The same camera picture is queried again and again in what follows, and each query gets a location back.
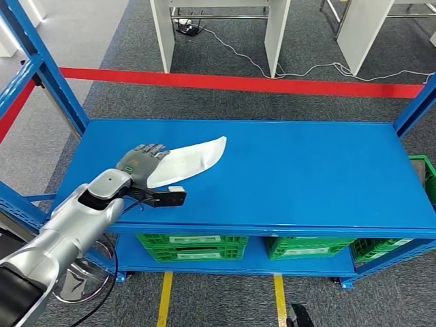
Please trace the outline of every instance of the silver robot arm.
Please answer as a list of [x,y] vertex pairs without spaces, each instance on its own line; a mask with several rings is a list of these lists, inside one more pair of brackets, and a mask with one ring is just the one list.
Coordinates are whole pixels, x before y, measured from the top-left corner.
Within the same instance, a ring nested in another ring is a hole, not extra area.
[[0,262],[0,326],[31,326],[57,280],[122,214],[130,175],[106,170],[54,209],[39,235]]

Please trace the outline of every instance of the robotic arm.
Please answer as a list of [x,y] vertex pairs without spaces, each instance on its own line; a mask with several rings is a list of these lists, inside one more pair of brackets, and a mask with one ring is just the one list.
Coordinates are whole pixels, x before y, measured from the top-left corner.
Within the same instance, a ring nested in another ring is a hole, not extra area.
[[147,178],[169,152],[140,145],[82,184],[55,208],[39,235],[0,261],[0,326],[31,326],[46,306],[57,280],[92,247],[124,211],[124,196],[151,206],[180,206],[184,191],[155,191]]

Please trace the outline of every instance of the yellow floor tape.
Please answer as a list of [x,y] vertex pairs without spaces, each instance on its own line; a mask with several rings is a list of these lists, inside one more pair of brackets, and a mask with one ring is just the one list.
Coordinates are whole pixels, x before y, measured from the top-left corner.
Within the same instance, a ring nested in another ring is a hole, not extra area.
[[286,301],[284,288],[284,279],[280,274],[274,275],[274,288],[275,288],[275,303],[277,304],[277,318],[278,327],[287,327]]
[[170,296],[171,295],[171,285],[173,284],[173,272],[166,271],[162,283],[162,292],[161,293],[161,304],[159,305],[159,316],[156,327],[166,327],[167,317],[168,316],[168,307],[170,305]]

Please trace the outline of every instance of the blue shelf surface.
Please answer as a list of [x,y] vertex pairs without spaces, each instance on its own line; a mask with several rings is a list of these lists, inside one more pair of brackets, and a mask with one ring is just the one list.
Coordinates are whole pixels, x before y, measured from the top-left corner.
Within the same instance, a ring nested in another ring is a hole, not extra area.
[[349,247],[330,258],[274,260],[268,258],[264,240],[248,239],[242,260],[205,262],[155,262],[134,234],[122,234],[116,246],[121,271],[174,271],[180,273],[249,274],[280,273],[293,276],[356,276]]
[[434,209],[390,123],[91,120],[54,205],[140,143],[220,136],[220,161],[177,183],[183,206],[137,206],[112,230],[436,238]]

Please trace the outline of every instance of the blue metal shelf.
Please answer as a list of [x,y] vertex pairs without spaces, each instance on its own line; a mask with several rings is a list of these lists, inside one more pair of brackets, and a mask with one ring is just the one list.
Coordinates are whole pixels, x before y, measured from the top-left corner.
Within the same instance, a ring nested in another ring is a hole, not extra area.
[[[392,123],[291,121],[89,121],[18,0],[0,0],[0,16],[29,59],[0,93],[0,116],[25,85],[41,79],[80,141],[54,205],[81,183],[114,167],[138,143],[169,149],[228,137],[213,168],[183,181],[179,208],[137,207],[109,231],[124,233],[117,250],[122,270],[197,273],[283,273],[341,277],[344,288],[436,248],[436,215],[400,138],[436,102],[436,77]],[[47,215],[0,182],[0,210],[37,230]],[[348,248],[333,258],[272,262],[252,237],[244,260],[160,264],[133,233],[293,235],[415,238],[355,271]],[[91,250],[91,262],[113,273],[114,263]]]
[[112,230],[436,237],[431,204],[388,123],[91,120],[54,205],[139,142],[220,136],[228,139],[220,161],[178,183],[183,206],[137,206]]
[[243,260],[207,262],[155,262],[134,234],[122,234],[117,243],[122,271],[176,271],[210,274],[272,274],[293,276],[356,276],[348,247],[331,258],[270,261],[261,237],[250,237]]

